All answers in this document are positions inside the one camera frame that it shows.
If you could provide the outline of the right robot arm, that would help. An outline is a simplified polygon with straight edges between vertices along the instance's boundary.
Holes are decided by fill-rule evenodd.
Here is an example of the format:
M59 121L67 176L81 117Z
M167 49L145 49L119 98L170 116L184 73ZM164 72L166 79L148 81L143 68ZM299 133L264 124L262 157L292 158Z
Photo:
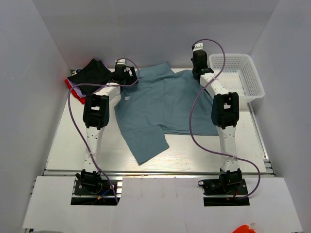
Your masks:
M204 182L206 195L236 195L242 183L242 172L237 160L235 132L239 120L239 95L229 92L215 78L208 67L203 48L192 51L193 76L212 97L211 120L219 135L221 153L225 154L217 180Z

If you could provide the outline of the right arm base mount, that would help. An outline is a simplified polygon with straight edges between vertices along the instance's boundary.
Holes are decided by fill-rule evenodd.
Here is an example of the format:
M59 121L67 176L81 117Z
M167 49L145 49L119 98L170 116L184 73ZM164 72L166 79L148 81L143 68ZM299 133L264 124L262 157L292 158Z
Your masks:
M199 180L198 186L203 189L205 207L249 206L249 197L239 199L248 194L245 179L240 184L230 185L223 189L219 179Z

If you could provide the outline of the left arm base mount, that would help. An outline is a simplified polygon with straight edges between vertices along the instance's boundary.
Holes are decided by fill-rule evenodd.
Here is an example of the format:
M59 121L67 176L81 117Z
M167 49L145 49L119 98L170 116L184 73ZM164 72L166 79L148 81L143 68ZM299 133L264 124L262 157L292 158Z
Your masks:
M121 198L121 181L111 181L112 185L108 180L101 180L96 186L91 186L75 180L70 204L73 206L117 206L112 189L114 189L119 201Z

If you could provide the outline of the teal blue t-shirt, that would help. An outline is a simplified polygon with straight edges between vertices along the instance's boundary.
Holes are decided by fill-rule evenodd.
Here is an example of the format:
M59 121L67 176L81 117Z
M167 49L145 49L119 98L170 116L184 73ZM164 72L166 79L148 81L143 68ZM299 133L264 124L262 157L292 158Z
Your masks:
M138 83L123 89L116 120L138 164L169 148L166 134L218 135L212 98L201 89L191 70L174 72L167 63L140 69Z

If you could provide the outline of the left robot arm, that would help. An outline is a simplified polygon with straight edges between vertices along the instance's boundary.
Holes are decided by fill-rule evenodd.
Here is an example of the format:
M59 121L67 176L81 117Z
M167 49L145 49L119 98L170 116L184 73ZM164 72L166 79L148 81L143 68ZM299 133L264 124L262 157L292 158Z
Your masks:
M83 112L83 122L86 126L86 158L83 170L77 175L81 187L91 194L98 194L103 187L101 172L98 171L94 162L100 153L102 136L110 118L110 101L121 94L125 85L138 82L135 68L126 64L125 59L116 61L113 79L105 87L100 88L93 94L86 96Z

